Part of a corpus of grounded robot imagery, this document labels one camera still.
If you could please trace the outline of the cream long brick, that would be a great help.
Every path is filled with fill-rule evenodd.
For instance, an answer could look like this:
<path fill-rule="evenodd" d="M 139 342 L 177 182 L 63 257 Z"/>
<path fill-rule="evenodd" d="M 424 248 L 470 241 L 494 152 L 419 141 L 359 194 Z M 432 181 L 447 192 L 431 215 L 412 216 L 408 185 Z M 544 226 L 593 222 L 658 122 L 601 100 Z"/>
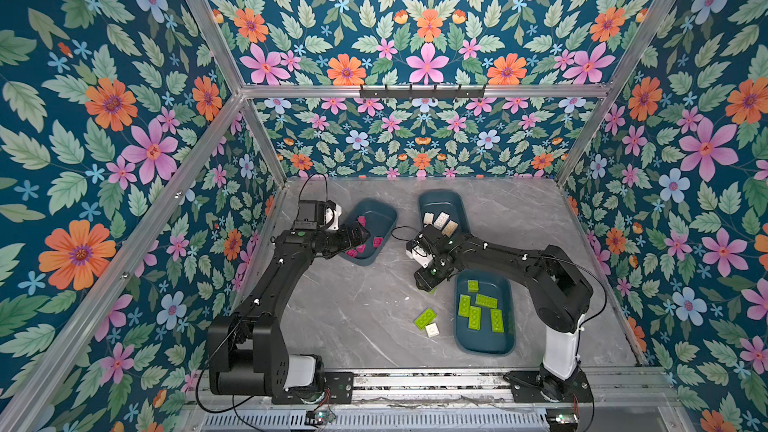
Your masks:
<path fill-rule="evenodd" d="M 450 220 L 442 229 L 442 234 L 447 237 L 451 237 L 456 232 L 458 227 L 459 224 L 457 222 Z"/>

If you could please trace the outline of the white long brick bottom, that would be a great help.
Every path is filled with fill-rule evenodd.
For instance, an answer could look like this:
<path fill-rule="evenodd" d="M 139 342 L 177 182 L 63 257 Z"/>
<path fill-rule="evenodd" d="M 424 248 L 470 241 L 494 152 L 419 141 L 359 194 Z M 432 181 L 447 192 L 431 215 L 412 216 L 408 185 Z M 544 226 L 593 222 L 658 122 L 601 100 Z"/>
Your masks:
<path fill-rule="evenodd" d="M 437 218 L 434 220 L 433 226 L 438 229 L 443 229 L 447 225 L 449 220 L 450 220 L 450 216 L 445 212 L 441 212 L 437 216 Z"/>

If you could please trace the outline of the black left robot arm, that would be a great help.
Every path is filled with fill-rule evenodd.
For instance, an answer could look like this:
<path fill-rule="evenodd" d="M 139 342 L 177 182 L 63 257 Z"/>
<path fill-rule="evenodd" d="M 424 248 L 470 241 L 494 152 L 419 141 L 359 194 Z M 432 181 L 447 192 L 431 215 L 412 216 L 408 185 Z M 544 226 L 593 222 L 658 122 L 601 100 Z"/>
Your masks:
<path fill-rule="evenodd" d="M 209 387 L 215 395 L 312 398 L 326 389 L 322 358 L 288 352 L 281 321 L 304 273 L 318 259 L 353 250 L 371 238 L 364 226 L 290 229 L 274 242 L 271 261 L 250 294 L 208 329 Z"/>

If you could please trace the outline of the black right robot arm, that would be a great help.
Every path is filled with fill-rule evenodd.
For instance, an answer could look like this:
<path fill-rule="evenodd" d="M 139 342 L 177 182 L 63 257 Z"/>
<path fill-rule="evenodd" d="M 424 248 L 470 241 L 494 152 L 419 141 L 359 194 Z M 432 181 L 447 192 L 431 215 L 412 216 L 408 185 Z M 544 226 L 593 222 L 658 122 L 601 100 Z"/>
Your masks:
<path fill-rule="evenodd" d="M 426 225 L 406 241 L 405 250 L 419 264 L 414 279 L 417 288 L 425 292 L 451 274 L 469 269 L 494 273 L 525 287 L 537 317 L 546 327 L 542 375 L 562 383 L 575 376 L 581 327 L 594 289 L 560 247 L 519 249 L 470 233 L 446 236 Z"/>

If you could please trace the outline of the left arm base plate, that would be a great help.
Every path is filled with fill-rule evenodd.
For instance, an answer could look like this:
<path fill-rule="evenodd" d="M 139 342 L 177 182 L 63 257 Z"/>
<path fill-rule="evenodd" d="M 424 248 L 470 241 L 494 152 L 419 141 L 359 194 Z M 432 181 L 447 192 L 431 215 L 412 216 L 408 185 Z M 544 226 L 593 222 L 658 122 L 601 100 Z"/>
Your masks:
<path fill-rule="evenodd" d="M 348 371 L 324 372 L 307 386 L 283 390 L 271 399 L 273 405 L 313 405 L 330 403 L 348 405 L 352 402 L 355 374 Z"/>

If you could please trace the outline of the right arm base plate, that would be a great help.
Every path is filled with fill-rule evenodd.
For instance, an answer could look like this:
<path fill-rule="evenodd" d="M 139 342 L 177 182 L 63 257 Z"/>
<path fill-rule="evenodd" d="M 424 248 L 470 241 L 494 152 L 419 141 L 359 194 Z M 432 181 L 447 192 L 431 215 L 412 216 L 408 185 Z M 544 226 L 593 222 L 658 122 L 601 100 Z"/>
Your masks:
<path fill-rule="evenodd" d="M 518 403 L 592 403 L 594 395 L 587 376 L 577 366 L 567 379 L 560 379 L 544 368 L 530 371 L 509 371 L 503 379 L 510 385 Z"/>

